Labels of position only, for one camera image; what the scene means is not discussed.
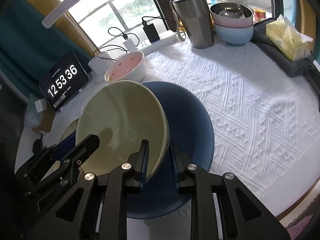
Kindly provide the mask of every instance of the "white basket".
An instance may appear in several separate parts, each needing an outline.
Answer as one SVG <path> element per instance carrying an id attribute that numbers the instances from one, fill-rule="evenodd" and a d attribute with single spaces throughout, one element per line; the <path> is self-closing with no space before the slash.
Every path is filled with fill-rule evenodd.
<path id="1" fill-rule="evenodd" d="M 216 0 L 217 3 L 233 2 L 248 7 L 248 0 Z"/>

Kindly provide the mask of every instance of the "digital clock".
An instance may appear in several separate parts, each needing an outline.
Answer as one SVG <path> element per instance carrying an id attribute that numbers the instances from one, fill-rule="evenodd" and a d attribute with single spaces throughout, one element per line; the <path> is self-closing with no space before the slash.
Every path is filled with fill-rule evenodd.
<path id="1" fill-rule="evenodd" d="M 67 52 L 44 76 L 39 86 L 56 112 L 89 81 L 76 55 Z"/>

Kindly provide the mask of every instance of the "power strip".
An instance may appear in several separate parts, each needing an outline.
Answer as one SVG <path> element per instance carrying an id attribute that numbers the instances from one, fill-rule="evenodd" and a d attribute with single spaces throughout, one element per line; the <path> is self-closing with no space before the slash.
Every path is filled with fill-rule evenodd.
<path id="1" fill-rule="evenodd" d="M 140 42 L 137 46 L 138 50 L 142 51 L 144 54 L 148 54 L 178 40 L 177 34 L 170 30 L 161 33 L 159 37 L 160 40 L 154 43 L 151 43 L 149 40 Z"/>

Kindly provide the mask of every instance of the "silver bolt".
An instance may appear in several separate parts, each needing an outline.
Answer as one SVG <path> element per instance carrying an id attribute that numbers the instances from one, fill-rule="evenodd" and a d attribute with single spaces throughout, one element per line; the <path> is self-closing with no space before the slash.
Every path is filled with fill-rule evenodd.
<path id="1" fill-rule="evenodd" d="M 130 163 L 124 163 L 121 165 L 121 168 L 124 170 L 128 170 L 131 168 L 131 164 Z"/>
<path id="2" fill-rule="evenodd" d="M 195 164 L 189 164 L 188 165 L 188 169 L 189 170 L 191 170 L 191 171 L 194 171 L 194 170 L 196 170 L 198 167 L 197 167 L 197 165 L 195 165 Z"/>
<path id="3" fill-rule="evenodd" d="M 66 179 L 63 179 L 61 182 L 60 182 L 60 185 L 61 186 L 65 186 L 67 185 L 69 182 L 66 180 Z"/>
<path id="4" fill-rule="evenodd" d="M 231 172 L 227 172 L 224 176 L 226 177 L 226 179 L 234 179 L 235 178 L 235 176 Z"/>
<path id="5" fill-rule="evenodd" d="M 93 174 L 93 173 L 87 173 L 87 174 L 84 176 L 84 178 L 85 178 L 86 180 L 92 180 L 92 179 L 94 178 L 94 174 Z"/>

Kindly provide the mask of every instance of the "black charger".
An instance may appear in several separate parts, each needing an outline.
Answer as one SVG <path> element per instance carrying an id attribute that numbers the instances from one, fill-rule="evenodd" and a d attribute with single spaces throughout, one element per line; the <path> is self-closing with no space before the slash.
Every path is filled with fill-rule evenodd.
<path id="1" fill-rule="evenodd" d="M 147 24 L 145 20 L 142 21 L 143 31 L 146 34 L 148 40 L 153 43 L 160 40 L 159 34 L 153 23 Z"/>

